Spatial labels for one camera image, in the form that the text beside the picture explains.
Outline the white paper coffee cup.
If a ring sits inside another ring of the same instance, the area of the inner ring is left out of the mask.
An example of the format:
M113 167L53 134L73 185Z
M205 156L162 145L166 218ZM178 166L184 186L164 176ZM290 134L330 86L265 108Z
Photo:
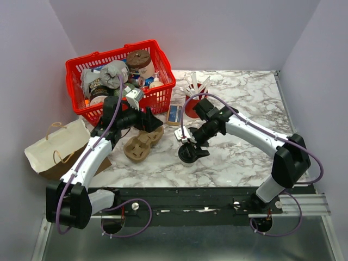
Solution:
M194 165L194 162L185 162L183 161L182 164L186 167L190 167L190 166L193 166Z

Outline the black plastic cup lid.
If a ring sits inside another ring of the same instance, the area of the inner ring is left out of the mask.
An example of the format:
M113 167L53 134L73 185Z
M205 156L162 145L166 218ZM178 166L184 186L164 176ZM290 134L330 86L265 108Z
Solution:
M194 163L198 160L196 148L191 144L183 144L178 150L179 159L184 163Z

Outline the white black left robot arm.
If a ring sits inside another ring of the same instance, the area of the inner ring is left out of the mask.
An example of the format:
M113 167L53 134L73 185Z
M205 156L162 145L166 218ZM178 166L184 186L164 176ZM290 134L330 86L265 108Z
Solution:
M114 215L120 210L120 200L110 189L98 189L88 193L96 171L121 139L121 132L134 127L148 133L155 131L163 122L145 111L128 107L122 110L124 102L117 96L104 100L103 115L92 130L89 142L77 161L60 180L50 182L46 187L46 219L56 224L60 234L62 226L68 229L83 229L92 215L104 210Z

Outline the cardboard cup carrier tray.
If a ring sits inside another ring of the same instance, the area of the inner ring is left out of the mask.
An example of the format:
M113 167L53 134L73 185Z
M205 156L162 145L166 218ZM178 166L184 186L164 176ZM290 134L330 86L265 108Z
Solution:
M133 163L144 161L164 134L163 126L148 133L144 130L138 132L138 135L130 138L123 147L125 156Z

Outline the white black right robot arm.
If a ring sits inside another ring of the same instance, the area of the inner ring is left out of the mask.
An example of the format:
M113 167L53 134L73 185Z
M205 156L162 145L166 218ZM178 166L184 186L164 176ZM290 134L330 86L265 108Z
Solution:
M204 121L200 128L181 126L175 130L175 137L182 144L178 151L182 162L192 164L209 156L208 141L219 133L241 138L273 159L270 177L250 199L256 213L268 209L270 202L286 188L292 188L311 165L304 139L298 134L287 136L271 131L244 118L232 107L218 109L206 98L194 106L194 112Z

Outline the brown paper bag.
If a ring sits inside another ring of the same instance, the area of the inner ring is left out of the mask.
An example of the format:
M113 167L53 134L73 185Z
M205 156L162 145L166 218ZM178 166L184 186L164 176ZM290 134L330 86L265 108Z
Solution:
M51 124L46 136L24 149L32 169L47 180L59 180L87 146L90 132L83 120Z

